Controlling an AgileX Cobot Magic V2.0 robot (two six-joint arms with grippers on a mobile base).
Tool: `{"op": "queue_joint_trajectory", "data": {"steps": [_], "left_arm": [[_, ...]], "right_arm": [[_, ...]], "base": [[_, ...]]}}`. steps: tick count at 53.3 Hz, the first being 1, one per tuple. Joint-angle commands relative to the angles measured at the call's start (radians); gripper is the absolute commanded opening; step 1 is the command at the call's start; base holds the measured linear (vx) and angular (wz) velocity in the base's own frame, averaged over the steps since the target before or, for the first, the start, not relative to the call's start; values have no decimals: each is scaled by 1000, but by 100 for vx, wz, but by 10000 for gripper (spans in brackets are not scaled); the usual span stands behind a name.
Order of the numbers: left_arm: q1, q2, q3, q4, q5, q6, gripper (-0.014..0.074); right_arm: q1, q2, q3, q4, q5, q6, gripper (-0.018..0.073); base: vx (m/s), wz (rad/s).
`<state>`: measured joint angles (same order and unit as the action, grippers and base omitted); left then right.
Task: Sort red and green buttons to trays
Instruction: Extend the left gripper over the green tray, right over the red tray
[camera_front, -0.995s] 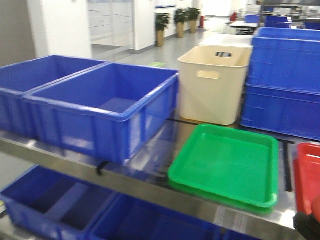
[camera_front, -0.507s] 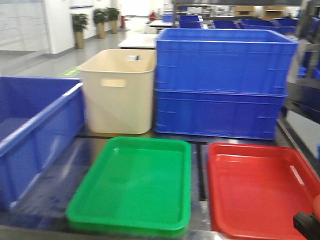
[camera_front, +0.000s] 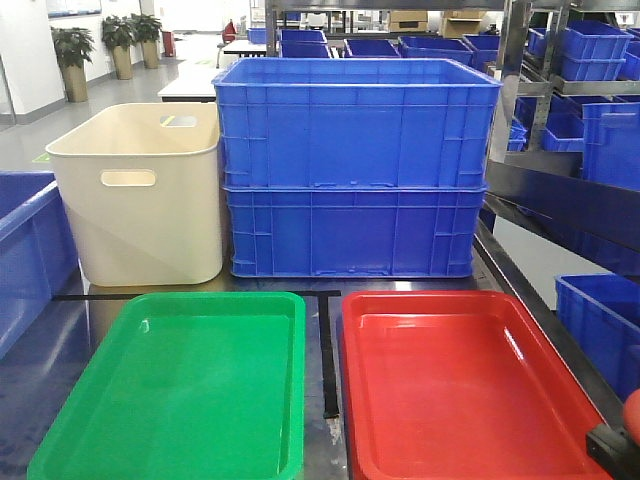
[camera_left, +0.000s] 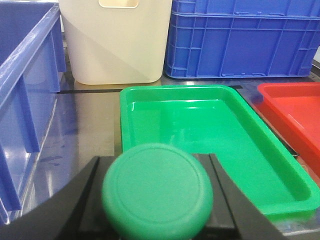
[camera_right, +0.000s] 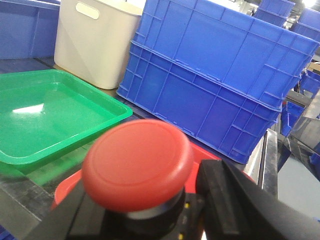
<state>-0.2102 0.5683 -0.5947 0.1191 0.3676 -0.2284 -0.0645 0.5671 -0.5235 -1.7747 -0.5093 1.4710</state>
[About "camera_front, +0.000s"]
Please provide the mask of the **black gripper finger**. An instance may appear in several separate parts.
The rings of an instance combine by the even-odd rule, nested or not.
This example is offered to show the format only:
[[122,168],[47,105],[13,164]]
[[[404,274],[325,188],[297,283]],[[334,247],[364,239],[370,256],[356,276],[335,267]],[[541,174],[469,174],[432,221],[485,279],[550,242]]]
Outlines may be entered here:
[[639,480],[639,446],[624,428],[597,425],[586,434],[586,451],[613,479]]

